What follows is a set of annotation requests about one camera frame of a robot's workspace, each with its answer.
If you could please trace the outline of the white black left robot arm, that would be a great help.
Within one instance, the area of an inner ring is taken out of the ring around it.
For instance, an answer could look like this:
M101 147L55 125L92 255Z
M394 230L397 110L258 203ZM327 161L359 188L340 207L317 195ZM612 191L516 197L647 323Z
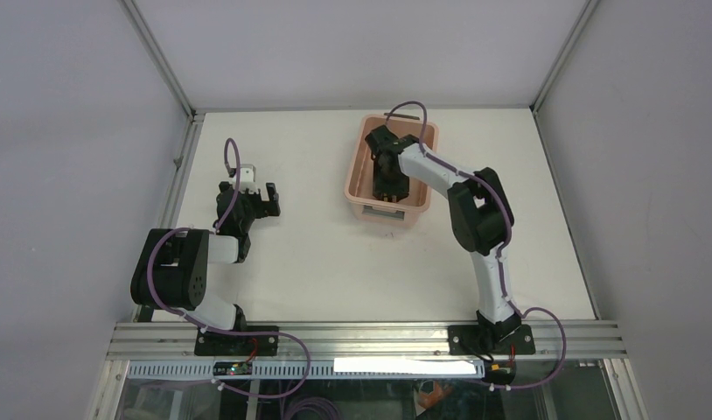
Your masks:
M248 326L243 310L209 291L208 269L245 262L254 221L281 215L279 194L273 183L262 191L254 183L236 189L223 181L216 204L219 217L226 218L215 231L149 231L130 281L130 296L138 305L179 315L204 333L244 333Z

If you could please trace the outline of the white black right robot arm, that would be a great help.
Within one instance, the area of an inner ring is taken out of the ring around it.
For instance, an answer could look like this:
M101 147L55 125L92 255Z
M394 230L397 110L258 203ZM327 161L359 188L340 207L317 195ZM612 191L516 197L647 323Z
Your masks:
M514 218L497 172L469 172L439 157L418 137L397 136L386 125L369 131L364 142L373 161L375 196L393 202L406 198L416 179L446 198L456 241L469 252L478 292L480 338L489 346L521 326L513 303L506 263Z

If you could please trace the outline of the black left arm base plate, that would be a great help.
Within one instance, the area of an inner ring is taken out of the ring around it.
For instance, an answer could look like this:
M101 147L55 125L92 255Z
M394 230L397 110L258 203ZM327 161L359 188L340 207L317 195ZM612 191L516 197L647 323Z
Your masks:
M247 328L253 336L231 336L218 332L198 330L193 353L196 356L271 357L278 352L279 327L275 325L253 325Z

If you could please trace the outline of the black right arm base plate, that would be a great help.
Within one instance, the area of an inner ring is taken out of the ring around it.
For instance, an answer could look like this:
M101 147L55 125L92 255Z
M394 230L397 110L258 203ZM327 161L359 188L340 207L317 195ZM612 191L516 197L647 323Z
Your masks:
M521 325L504 339L496 340L479 325L450 325L447 328L451 355L510 356L536 353L529 325Z

